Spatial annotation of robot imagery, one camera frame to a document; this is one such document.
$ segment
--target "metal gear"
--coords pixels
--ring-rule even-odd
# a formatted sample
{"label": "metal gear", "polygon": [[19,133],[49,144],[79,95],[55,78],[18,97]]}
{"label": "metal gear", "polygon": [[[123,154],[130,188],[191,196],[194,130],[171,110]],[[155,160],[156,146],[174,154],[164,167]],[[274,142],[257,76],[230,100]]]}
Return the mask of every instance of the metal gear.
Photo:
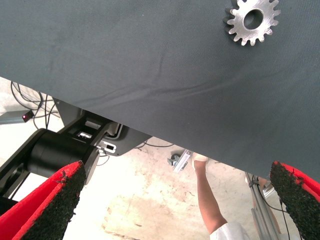
{"label": "metal gear", "polygon": [[[265,34],[272,35],[273,31],[270,29],[271,26],[278,25],[278,21],[274,19],[278,16],[281,11],[274,10],[278,5],[279,1],[274,0],[269,2],[269,0],[247,0],[246,2],[242,0],[236,0],[239,9],[228,9],[227,12],[232,14],[234,18],[227,19],[226,23],[232,25],[228,33],[230,35],[236,34],[233,41],[237,42],[242,39],[241,45],[246,45],[247,41],[250,41],[251,46],[256,44],[256,39],[262,43],[265,41]],[[262,22],[255,29],[248,29],[245,26],[245,17],[251,11],[258,10],[262,14]]]}

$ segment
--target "metal frame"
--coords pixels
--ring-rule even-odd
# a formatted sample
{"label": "metal frame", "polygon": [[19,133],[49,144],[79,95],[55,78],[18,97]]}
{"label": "metal frame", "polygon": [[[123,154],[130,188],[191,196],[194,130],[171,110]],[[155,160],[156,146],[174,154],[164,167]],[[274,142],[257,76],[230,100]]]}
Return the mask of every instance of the metal frame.
{"label": "metal frame", "polygon": [[245,175],[253,198],[253,208],[251,212],[260,240],[281,240],[273,213],[264,201],[262,194],[259,193],[258,177],[248,172],[246,172]]}

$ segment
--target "white sleeve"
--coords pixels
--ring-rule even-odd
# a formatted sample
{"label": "white sleeve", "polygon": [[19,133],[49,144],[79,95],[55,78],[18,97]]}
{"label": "white sleeve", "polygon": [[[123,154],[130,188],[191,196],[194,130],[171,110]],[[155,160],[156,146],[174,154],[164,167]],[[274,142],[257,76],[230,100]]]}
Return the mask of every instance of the white sleeve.
{"label": "white sleeve", "polygon": [[250,240],[238,222],[227,222],[210,235],[210,240]]}

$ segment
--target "concrete floor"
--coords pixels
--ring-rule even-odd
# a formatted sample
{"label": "concrete floor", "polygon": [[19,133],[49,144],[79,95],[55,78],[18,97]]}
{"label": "concrete floor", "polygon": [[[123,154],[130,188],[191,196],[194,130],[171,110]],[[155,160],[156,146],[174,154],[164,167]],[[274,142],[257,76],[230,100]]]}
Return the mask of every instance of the concrete floor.
{"label": "concrete floor", "polygon": [[[24,88],[24,91],[36,97],[31,90]],[[6,110],[21,109],[11,95],[10,82],[3,78],[0,79],[0,100],[0,115]],[[45,126],[44,118],[37,119],[36,123]],[[62,127],[61,119],[51,116],[49,129],[57,131]],[[0,164],[35,130],[32,121],[0,125]],[[155,137],[149,143],[168,144]],[[182,151],[175,145],[168,148],[145,146],[119,157],[110,157],[107,163],[97,166],[90,183],[81,192],[76,215],[68,225],[64,240],[209,239],[198,209],[196,176],[191,164],[182,172],[173,173],[167,163],[173,153]],[[98,164],[105,160],[101,157]],[[245,173],[210,160],[207,177],[227,221],[241,223],[252,240],[259,239]],[[43,181],[44,177],[31,174],[14,199],[21,200]],[[267,200],[274,207],[280,207],[276,194]],[[274,214],[281,231],[286,232],[281,212]],[[291,234],[297,235],[291,218],[286,218]]]}

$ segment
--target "gray fabric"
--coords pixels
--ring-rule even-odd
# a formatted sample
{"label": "gray fabric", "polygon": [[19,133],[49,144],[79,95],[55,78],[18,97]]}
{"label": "gray fabric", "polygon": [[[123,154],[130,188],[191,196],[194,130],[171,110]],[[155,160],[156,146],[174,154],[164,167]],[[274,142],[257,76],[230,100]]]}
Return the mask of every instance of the gray fabric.
{"label": "gray fabric", "polygon": [[229,0],[2,0],[0,76],[265,177],[320,180],[320,1],[241,47]]}

